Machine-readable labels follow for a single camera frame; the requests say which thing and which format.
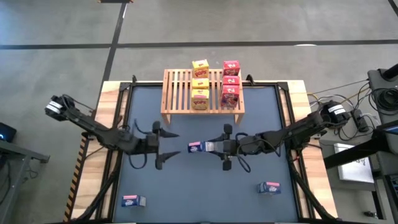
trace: metal stand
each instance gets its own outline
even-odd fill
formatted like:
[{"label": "metal stand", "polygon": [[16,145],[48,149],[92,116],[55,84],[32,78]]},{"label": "metal stand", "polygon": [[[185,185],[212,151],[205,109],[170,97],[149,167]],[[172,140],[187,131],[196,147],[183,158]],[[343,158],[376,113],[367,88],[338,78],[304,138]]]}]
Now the metal stand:
[{"label": "metal stand", "polygon": [[31,159],[37,159],[41,163],[48,163],[50,159],[50,156],[31,151],[29,149],[24,149],[23,147],[19,147],[13,143],[8,143],[6,141],[0,141],[0,152],[6,152],[8,154],[20,154],[30,157]]},{"label": "metal stand", "polygon": [[3,203],[0,205],[0,224],[9,223],[12,209],[17,200],[19,189],[24,180],[24,174],[29,166],[31,159],[37,159],[41,163],[48,163],[50,156],[46,156],[28,149],[24,149],[15,144],[6,141],[0,141],[0,152],[2,156],[7,157],[9,166],[4,169],[9,169],[7,172],[10,175],[11,188],[6,192],[5,188],[0,195],[6,195]]}]

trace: gray floor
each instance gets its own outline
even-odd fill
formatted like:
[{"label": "gray floor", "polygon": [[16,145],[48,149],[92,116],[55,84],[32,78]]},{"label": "gray floor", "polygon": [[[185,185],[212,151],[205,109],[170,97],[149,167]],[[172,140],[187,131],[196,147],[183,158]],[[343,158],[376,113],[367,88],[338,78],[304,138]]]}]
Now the gray floor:
[{"label": "gray floor", "polygon": [[[110,43],[119,10],[119,4],[94,0],[0,0],[0,45]],[[136,0],[127,7],[119,42],[377,39],[398,39],[398,17],[387,0]],[[47,165],[32,165],[40,175],[23,185],[13,223],[62,219],[81,129],[47,117],[44,107],[62,93],[95,106],[108,53],[0,50],[0,122],[18,129],[16,143],[51,155]],[[314,92],[363,80],[369,69],[390,67],[398,62],[398,46],[119,49],[110,80],[130,80],[133,74],[160,80],[163,69],[187,68],[201,58],[213,68],[223,60],[240,60],[243,73],[255,79],[305,80]],[[320,96],[351,96],[360,86]],[[376,114],[366,103],[361,109]],[[374,210],[369,192],[332,191],[339,217],[377,221],[361,215]]]}]

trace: snack box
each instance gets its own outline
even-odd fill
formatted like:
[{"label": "snack box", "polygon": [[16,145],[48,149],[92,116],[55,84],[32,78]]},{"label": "snack box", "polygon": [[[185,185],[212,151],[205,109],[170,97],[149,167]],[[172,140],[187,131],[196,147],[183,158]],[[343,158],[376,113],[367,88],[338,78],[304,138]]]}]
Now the snack box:
[{"label": "snack box", "polygon": [[239,85],[240,78],[234,75],[223,76],[223,85]]},{"label": "snack box", "polygon": [[280,194],[280,184],[277,182],[261,182],[257,186],[259,194],[276,195]]},{"label": "snack box", "polygon": [[223,75],[239,75],[240,69],[238,60],[224,61]]},{"label": "snack box", "polygon": [[209,107],[209,91],[192,90],[191,107],[194,110],[206,110]]},{"label": "snack box", "polygon": [[192,78],[192,88],[194,89],[209,89],[209,79],[208,78]]},{"label": "snack box", "polygon": [[193,73],[192,78],[208,78],[209,77],[209,63],[207,60],[199,60],[192,62]]},{"label": "snack box", "polygon": [[140,195],[125,195],[122,198],[122,207],[145,207],[146,198]]},{"label": "snack box", "polygon": [[221,91],[221,106],[228,108],[235,108],[239,101],[239,86],[238,85],[223,85]]},{"label": "snack box", "polygon": [[188,152],[212,152],[214,151],[214,143],[213,142],[191,142],[188,144]]}]

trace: wooden slat shelf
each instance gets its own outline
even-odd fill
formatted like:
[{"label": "wooden slat shelf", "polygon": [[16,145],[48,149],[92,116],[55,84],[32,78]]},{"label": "wooden slat shelf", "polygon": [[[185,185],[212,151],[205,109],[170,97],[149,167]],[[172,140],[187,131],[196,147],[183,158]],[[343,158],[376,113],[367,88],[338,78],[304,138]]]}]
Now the wooden slat shelf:
[{"label": "wooden slat shelf", "polygon": [[166,124],[170,124],[172,114],[233,114],[236,124],[242,121],[244,115],[244,100],[242,81],[239,83],[239,101],[236,108],[220,106],[219,91],[223,79],[222,69],[209,69],[209,107],[207,110],[191,109],[191,69],[165,69],[162,90],[162,109],[160,113]]}]

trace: red snack box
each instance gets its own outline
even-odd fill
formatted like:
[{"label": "red snack box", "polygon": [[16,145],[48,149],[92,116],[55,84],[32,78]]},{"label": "red snack box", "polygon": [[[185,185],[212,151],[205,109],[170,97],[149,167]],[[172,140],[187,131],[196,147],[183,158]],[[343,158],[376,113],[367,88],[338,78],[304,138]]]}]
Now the red snack box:
[{"label": "red snack box", "polygon": [[238,76],[225,75],[223,76],[223,85],[239,85],[240,79]]},{"label": "red snack box", "polygon": [[224,73],[223,75],[238,75],[241,67],[239,61],[224,61]]},{"label": "red snack box", "polygon": [[221,106],[228,108],[235,108],[239,101],[239,86],[238,85],[223,85],[221,91]]}]

